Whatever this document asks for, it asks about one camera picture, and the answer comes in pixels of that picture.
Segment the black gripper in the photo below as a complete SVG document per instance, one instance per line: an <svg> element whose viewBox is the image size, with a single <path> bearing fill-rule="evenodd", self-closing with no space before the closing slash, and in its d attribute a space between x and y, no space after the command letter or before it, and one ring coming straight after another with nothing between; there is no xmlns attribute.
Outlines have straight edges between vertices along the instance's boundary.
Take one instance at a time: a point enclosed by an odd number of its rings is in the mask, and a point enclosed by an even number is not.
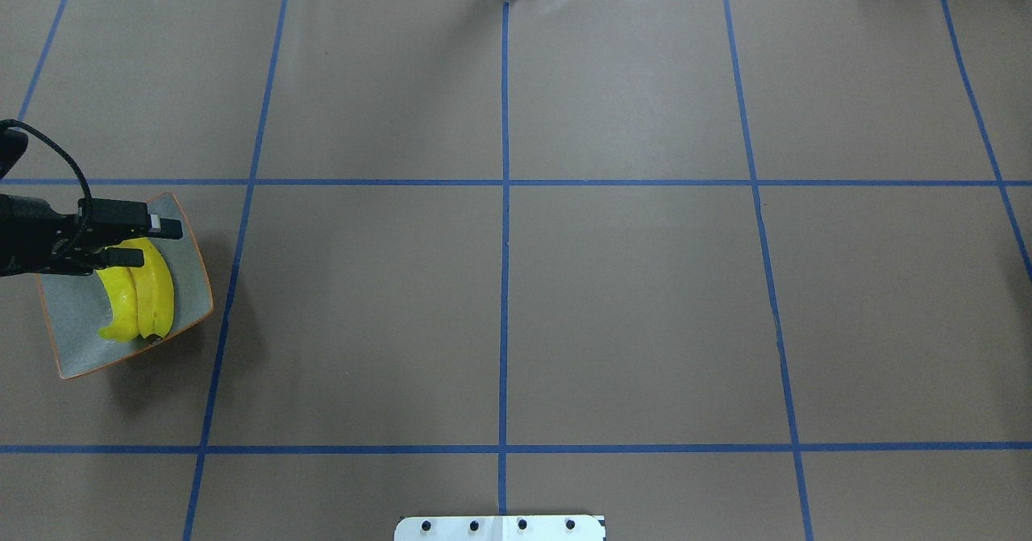
<svg viewBox="0 0 1032 541"><path fill-rule="evenodd" d="M32 135L47 145L80 181L80 166L65 149L35 128L2 129L2 177L12 170ZM42 273L89 276L107 268L142 268L144 252L137 248L75 248L85 243L122 243L132 238L183 237L176 218L152 213L144 202L80 199L76 214L60 214L42 199L2 195L2 275ZM80 218L85 234L80 238Z"/></svg>

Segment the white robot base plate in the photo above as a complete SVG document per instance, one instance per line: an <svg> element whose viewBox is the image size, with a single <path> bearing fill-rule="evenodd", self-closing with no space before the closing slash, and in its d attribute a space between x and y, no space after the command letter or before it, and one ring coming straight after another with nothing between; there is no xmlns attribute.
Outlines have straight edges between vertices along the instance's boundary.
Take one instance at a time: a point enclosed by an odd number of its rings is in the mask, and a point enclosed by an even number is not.
<svg viewBox="0 0 1032 541"><path fill-rule="evenodd" d="M589 514L465 515L404 518L394 540L605 540L603 516Z"/></svg>

